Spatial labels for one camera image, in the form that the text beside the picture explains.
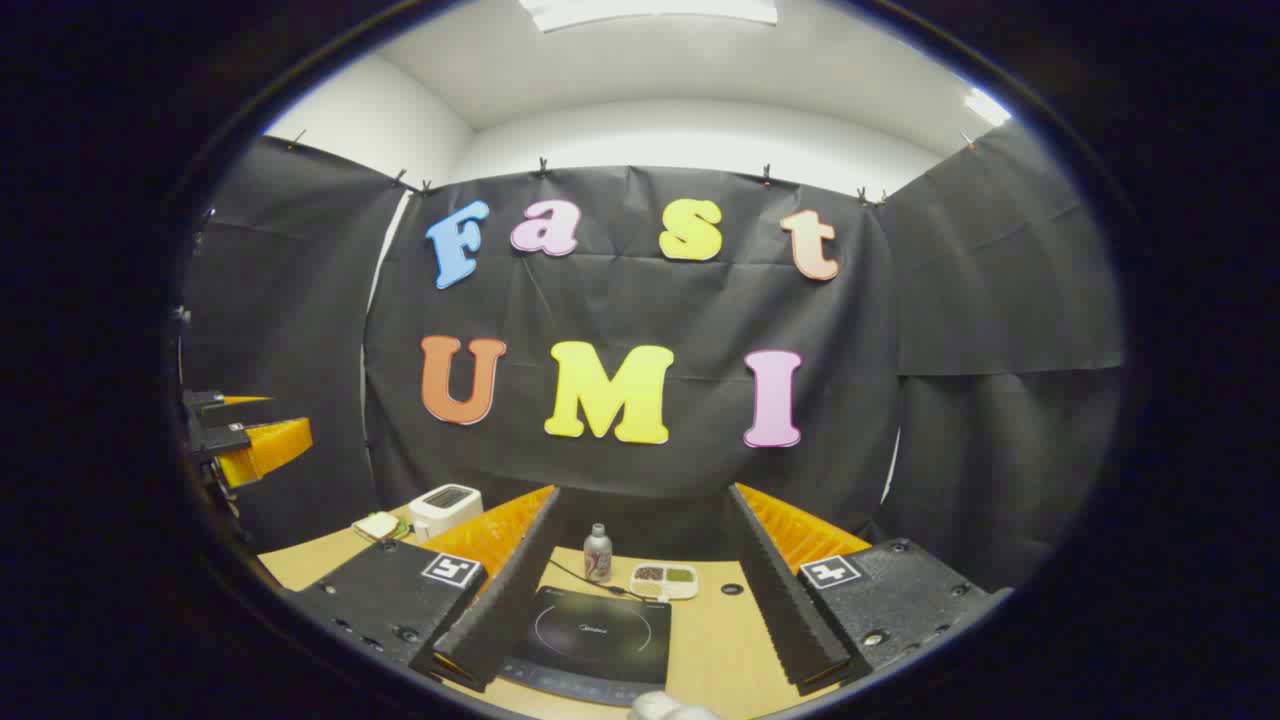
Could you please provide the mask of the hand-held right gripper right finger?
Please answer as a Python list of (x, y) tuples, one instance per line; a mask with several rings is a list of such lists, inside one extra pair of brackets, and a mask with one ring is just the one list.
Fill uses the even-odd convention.
[(727, 493), (724, 532), (787, 680), (801, 694), (904, 665), (997, 609), (922, 544), (878, 544), (744, 484)]

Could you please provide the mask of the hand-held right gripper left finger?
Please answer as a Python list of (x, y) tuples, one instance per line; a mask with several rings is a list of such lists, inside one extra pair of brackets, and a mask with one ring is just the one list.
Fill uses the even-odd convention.
[(289, 547), (285, 588), (375, 666), (481, 692), (525, 632), (562, 520), (562, 492), (547, 486), (429, 542), (349, 528)]

